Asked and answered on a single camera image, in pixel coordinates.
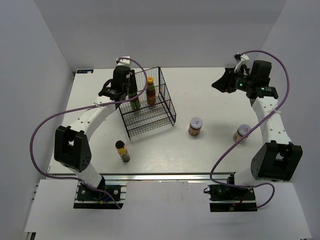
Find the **green label sauce bottle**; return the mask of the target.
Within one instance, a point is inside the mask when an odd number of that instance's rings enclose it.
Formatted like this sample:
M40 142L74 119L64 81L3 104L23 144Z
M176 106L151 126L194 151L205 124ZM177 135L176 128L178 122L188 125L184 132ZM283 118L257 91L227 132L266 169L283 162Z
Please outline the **green label sauce bottle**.
M129 98L129 99L132 99L132 98L136 97L137 95L138 95L138 94L137 94L136 92L135 92L135 93L131 93L131 94L128 95L128 98ZM137 97L137 98L135 98L134 100L131 100L131 101L130 101L130 106L131 106L131 108L132 108L133 110L139 109L139 108L141 107L141 103L140 103L139 98Z

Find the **red chili sauce bottle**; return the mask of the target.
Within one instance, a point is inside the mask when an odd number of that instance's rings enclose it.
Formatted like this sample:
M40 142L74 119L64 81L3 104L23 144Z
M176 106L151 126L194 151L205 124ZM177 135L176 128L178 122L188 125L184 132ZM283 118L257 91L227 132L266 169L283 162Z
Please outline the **red chili sauce bottle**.
M156 89L154 85L154 78L152 76L147 77L146 97L149 105L154 105L156 103Z

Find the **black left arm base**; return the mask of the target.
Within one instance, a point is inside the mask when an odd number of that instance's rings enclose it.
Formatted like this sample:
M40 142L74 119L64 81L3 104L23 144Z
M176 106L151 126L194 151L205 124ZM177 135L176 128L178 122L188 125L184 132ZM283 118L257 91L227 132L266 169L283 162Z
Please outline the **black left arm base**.
M104 192L93 190L78 183L73 208L83 210L120 210L126 199L127 182L105 180Z

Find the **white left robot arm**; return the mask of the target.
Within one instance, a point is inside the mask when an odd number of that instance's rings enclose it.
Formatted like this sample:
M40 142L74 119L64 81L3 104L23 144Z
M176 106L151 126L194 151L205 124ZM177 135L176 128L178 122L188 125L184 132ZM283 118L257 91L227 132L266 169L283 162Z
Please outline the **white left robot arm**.
M134 71L129 63L118 63L113 76L102 87L90 107L75 122L59 126L55 131L54 159L70 169L81 181L90 185L88 193L99 200L105 196L105 180L91 164L89 140L101 123L119 108L134 85Z

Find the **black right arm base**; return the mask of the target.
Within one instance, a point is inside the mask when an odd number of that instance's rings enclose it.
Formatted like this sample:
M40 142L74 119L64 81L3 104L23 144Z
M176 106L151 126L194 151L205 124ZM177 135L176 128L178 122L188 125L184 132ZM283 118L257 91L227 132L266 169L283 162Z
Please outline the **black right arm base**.
M210 211L213 213L257 212L255 192L252 188L208 185L204 194L209 195Z

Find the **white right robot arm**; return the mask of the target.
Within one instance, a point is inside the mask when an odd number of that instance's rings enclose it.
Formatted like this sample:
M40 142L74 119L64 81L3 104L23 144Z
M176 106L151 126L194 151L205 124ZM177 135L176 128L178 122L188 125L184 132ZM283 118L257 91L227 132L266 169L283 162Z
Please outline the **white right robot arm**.
M302 147L293 144L282 122L277 90L269 85L271 69L271 62L264 60L254 61L251 69L238 63L225 68L222 77L211 85L222 93L245 92L262 136L262 147L250 167L234 173L225 187L226 195L233 200L243 195L244 186L289 182L303 155Z

